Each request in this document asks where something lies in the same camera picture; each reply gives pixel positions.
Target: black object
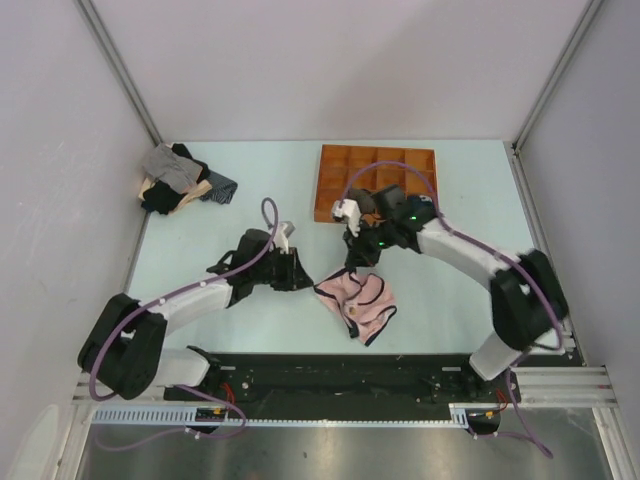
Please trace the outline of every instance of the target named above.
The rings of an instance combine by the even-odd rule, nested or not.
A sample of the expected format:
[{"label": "black object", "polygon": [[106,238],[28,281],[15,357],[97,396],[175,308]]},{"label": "black object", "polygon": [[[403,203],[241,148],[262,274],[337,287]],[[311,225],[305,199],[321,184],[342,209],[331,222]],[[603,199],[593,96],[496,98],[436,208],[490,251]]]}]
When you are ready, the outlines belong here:
[{"label": "black object", "polygon": [[[437,217],[435,206],[428,197],[405,198],[397,185],[373,194],[373,199],[384,221],[370,226],[361,220],[358,237],[347,229],[343,238],[348,249],[345,261],[348,269],[375,265],[382,250],[394,245],[420,253],[417,234]],[[519,263],[540,286],[557,317],[567,316],[569,306],[547,256],[532,250],[521,255]],[[528,288],[514,268],[497,271],[489,286],[494,329],[505,344],[520,352],[552,327],[538,296]]]},{"label": "black object", "polygon": [[360,220],[357,237],[348,229],[343,236],[348,250],[345,266],[350,270],[376,265],[382,250],[394,245],[420,253],[417,233],[425,223],[436,218],[431,201],[406,198],[398,185],[390,185],[373,194],[372,198],[382,221],[369,225]]},{"label": "black object", "polygon": [[[91,372],[98,352],[111,332],[137,308],[138,300],[124,293],[107,302],[78,355],[82,370]],[[142,312],[124,330],[134,332],[133,338],[120,336],[107,351],[98,370],[98,380],[125,400],[140,395],[156,375],[166,330],[167,321],[162,315]]]},{"label": "black object", "polygon": [[[249,419],[333,421],[449,420],[449,403],[495,403],[504,378],[469,393],[465,355],[216,354]],[[517,375],[514,395],[520,398]],[[202,402],[192,396],[165,399]],[[224,398],[219,390],[217,396]]]},{"label": "black object", "polygon": [[473,433],[478,435],[493,435],[500,428],[500,412],[494,410],[466,410],[467,422]]},{"label": "black object", "polygon": [[185,195],[186,193],[177,193],[169,185],[158,180],[153,187],[142,194],[145,204],[143,208],[147,211],[168,215],[178,206]]},{"label": "black object", "polygon": [[[201,348],[191,345],[187,348],[201,355],[207,360],[207,362],[209,362],[209,369],[207,370],[205,377],[202,379],[202,382],[200,382],[200,385],[193,388],[206,395],[218,397],[221,393],[220,384],[222,383],[220,361],[213,354],[205,352]],[[202,401],[202,397],[178,387],[165,388],[164,399],[174,402]]]},{"label": "black object", "polygon": [[[207,272],[220,275],[244,265],[264,248],[269,238],[270,235],[263,230],[247,230],[236,250],[225,253],[218,263],[207,268]],[[233,287],[229,307],[249,296],[255,285],[270,285],[279,292],[301,290],[313,285],[313,280],[300,265],[298,250],[294,247],[289,247],[289,253],[274,248],[251,268],[229,277],[227,282]]]},{"label": "black object", "polygon": [[349,200],[355,200],[363,215],[366,213],[374,213],[376,211],[376,203],[371,198],[371,192],[366,189],[350,188],[347,192]]},{"label": "black object", "polygon": [[[520,256],[520,266],[538,284],[556,316],[567,316],[569,305],[547,256],[532,250]],[[489,286],[493,328],[504,343],[518,351],[526,350],[552,327],[538,296],[523,290],[525,285],[524,278],[512,267],[496,272]]]},{"label": "black object", "polygon": [[202,171],[200,172],[200,175],[198,175],[198,179],[196,180],[198,183],[200,183],[203,180],[206,180],[207,178],[209,178],[209,175],[211,175],[211,170],[209,170],[209,165],[207,165],[204,162],[201,162],[200,160],[196,160],[195,158],[193,158],[193,156],[191,155],[191,152],[189,151],[189,149],[186,147],[184,143],[174,143],[171,146],[171,151],[176,155],[178,155],[179,157],[188,158],[189,160],[192,160],[194,163],[197,163],[200,167],[202,167]]},{"label": "black object", "polygon": [[210,422],[211,420],[224,420],[225,409],[220,407],[215,408],[199,408],[196,410],[196,422]]}]

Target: pink cloth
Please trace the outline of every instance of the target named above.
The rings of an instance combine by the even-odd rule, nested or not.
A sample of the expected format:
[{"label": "pink cloth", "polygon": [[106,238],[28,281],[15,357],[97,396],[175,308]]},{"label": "pink cloth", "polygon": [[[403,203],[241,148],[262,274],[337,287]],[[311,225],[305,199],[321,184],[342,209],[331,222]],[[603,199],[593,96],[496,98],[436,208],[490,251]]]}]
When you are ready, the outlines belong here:
[{"label": "pink cloth", "polygon": [[322,303],[347,324],[351,338],[358,337],[367,347],[398,311],[391,287],[372,273],[338,270],[313,289]]}]

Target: orange grid tray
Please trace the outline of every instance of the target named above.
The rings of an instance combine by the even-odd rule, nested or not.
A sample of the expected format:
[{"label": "orange grid tray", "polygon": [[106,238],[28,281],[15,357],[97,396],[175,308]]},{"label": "orange grid tray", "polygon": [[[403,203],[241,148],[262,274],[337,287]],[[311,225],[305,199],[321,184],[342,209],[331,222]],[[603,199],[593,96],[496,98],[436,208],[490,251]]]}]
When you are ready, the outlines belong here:
[{"label": "orange grid tray", "polygon": [[[427,177],[437,195],[436,156],[433,150],[323,145],[313,212],[314,220],[334,223],[331,218],[331,207],[342,195],[349,179],[362,167],[383,160],[401,162],[414,167]],[[429,195],[427,187],[413,172],[395,165],[381,165],[365,172],[355,181],[353,187],[376,192],[394,183],[399,185],[406,195]]]}]

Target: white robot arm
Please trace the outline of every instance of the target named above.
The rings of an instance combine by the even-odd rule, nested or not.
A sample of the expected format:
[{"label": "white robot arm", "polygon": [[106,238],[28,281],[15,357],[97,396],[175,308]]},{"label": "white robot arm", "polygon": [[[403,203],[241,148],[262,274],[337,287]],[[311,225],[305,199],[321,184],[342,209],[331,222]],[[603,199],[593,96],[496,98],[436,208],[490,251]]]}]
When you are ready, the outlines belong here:
[{"label": "white robot arm", "polygon": [[438,258],[482,285],[491,295],[494,331],[469,358],[470,367],[482,380],[504,372],[553,327],[522,271],[540,287],[558,319],[568,314],[557,277],[542,252],[516,254],[486,244],[482,244],[486,249],[479,248],[438,218],[429,197],[405,198],[396,185],[374,194],[373,199],[383,219],[376,225],[361,220],[355,200],[334,204],[334,219],[347,224],[347,268],[375,264],[382,250],[398,245]]},{"label": "white robot arm", "polygon": [[[247,230],[236,250],[227,252],[207,269],[217,275],[232,270],[237,273],[227,279],[205,279],[193,288],[183,287],[181,292],[160,298],[154,306],[141,307],[138,300],[124,293],[112,297],[82,347],[78,365],[91,372],[99,363],[97,379],[125,400],[137,397],[150,386],[200,385],[210,373],[214,362],[211,355],[196,348],[163,348],[165,336],[204,315],[235,305],[250,295],[255,285],[270,285],[277,291],[313,285],[300,265],[297,250],[289,245],[293,231],[291,222],[279,223],[273,245],[267,247],[271,242],[267,232]],[[267,248],[268,253],[250,268],[239,268]],[[131,315],[135,315],[132,321],[119,327]],[[114,332],[117,336],[110,341]]]}]

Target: red wire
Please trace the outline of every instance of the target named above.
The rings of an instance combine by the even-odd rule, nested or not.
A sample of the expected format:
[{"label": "red wire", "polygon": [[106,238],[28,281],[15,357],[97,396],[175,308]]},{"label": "red wire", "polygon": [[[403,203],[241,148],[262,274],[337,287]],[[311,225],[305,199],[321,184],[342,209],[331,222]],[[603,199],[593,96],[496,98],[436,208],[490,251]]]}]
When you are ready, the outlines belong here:
[{"label": "red wire", "polygon": [[233,390],[231,390],[231,386],[226,382],[220,384],[220,386],[224,389],[225,392],[227,392],[227,401],[235,405],[236,396],[234,395]]},{"label": "red wire", "polygon": [[498,397],[498,400],[500,401],[500,403],[504,403],[503,407],[500,407],[500,412],[504,412],[507,407],[509,406],[509,401],[507,400],[507,396],[502,393],[502,390],[500,390],[499,388],[496,389],[496,396]]}]

